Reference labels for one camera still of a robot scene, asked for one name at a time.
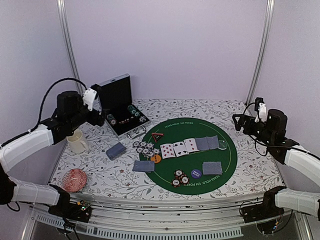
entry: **white wall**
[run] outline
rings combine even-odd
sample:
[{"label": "white wall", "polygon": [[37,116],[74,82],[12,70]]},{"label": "white wall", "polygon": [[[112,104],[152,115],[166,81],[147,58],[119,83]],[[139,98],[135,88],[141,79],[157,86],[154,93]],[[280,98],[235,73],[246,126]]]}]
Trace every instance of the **white wall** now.
[{"label": "white wall", "polygon": [[[275,1],[272,27],[255,96],[288,117],[288,138],[320,156],[320,1]],[[320,193],[320,187],[279,165],[289,188]],[[320,223],[313,223],[320,239]]]},{"label": "white wall", "polygon": [[[32,128],[49,86],[72,76],[57,9],[56,1],[0,1],[0,143]],[[58,93],[74,89],[73,82],[57,85],[44,105],[42,119],[51,116]],[[35,153],[9,175],[47,184],[61,147]],[[21,212],[14,213],[0,206],[0,239],[18,239],[26,209],[22,206]]]},{"label": "white wall", "polygon": [[82,80],[132,76],[133,98],[246,98],[267,0],[68,0]]}]

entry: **playing card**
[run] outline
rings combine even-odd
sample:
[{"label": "playing card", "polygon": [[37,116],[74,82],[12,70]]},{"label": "playing card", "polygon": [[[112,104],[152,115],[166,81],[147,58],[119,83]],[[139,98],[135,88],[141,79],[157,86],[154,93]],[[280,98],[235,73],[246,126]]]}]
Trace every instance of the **playing card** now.
[{"label": "playing card", "polygon": [[173,144],[173,149],[177,157],[189,154],[183,141],[177,141]]},{"label": "playing card", "polygon": [[220,161],[204,161],[202,164],[203,175],[221,175],[222,166]]},{"label": "playing card", "polygon": [[134,161],[132,171],[150,173],[155,171],[154,161]]},{"label": "playing card", "polygon": [[209,149],[219,148],[218,136],[207,136],[206,140],[208,142]]},{"label": "playing card", "polygon": [[175,151],[171,143],[160,145],[162,159],[175,158]]},{"label": "playing card", "polygon": [[194,138],[187,138],[183,140],[184,145],[188,153],[198,152],[199,149],[197,148],[196,140]]},{"label": "playing card", "polygon": [[196,137],[195,143],[199,151],[206,151],[210,149],[208,145],[207,137]]}]

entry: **case handle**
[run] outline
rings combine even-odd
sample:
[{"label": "case handle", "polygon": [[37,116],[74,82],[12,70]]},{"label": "case handle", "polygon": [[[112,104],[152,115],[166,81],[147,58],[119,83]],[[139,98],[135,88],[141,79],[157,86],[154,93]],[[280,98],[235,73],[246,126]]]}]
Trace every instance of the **case handle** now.
[{"label": "case handle", "polygon": [[136,136],[134,136],[134,137],[132,137],[132,136],[130,135],[130,133],[128,133],[128,134],[127,134],[127,135],[128,135],[128,138],[131,139],[131,140],[133,140],[133,139],[136,139],[136,138],[142,136],[143,134],[145,134],[145,133],[147,132],[147,129],[145,128],[145,126],[142,127],[142,130],[143,130],[142,133],[140,133],[140,134],[138,134],[138,135],[136,135]]}]

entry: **poker chip case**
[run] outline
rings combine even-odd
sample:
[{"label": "poker chip case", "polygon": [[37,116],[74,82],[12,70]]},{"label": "poker chip case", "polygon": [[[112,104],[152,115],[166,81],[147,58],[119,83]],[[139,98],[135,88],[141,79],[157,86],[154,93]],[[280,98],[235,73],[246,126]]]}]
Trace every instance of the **poker chip case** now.
[{"label": "poker chip case", "polygon": [[130,75],[126,73],[99,85],[99,104],[107,112],[105,122],[118,139],[134,139],[145,134],[150,120],[132,103]]}]

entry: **round green mat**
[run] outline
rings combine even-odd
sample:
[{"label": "round green mat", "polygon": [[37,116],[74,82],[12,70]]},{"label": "round green mat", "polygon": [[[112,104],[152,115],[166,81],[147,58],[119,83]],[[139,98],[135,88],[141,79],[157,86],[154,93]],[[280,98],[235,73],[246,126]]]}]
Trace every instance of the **round green mat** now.
[{"label": "round green mat", "polygon": [[[161,133],[164,136],[155,142],[152,133]],[[220,127],[205,120],[196,118],[175,118],[159,123],[146,133],[143,141],[154,143],[154,147],[160,149],[162,144],[173,144],[189,138],[202,138],[218,136],[219,140],[228,143],[226,150],[207,150],[190,153],[174,158],[162,159],[155,164],[155,171],[147,173],[148,177],[160,187],[177,194],[198,195],[212,192],[225,184],[234,174],[237,166],[237,150],[234,142]],[[140,154],[141,161],[149,161],[149,158]],[[221,162],[222,175],[202,175],[199,179],[191,176],[193,169],[202,172],[203,162]],[[175,178],[175,170],[181,169],[189,178],[187,186],[173,187],[171,181]]]}]

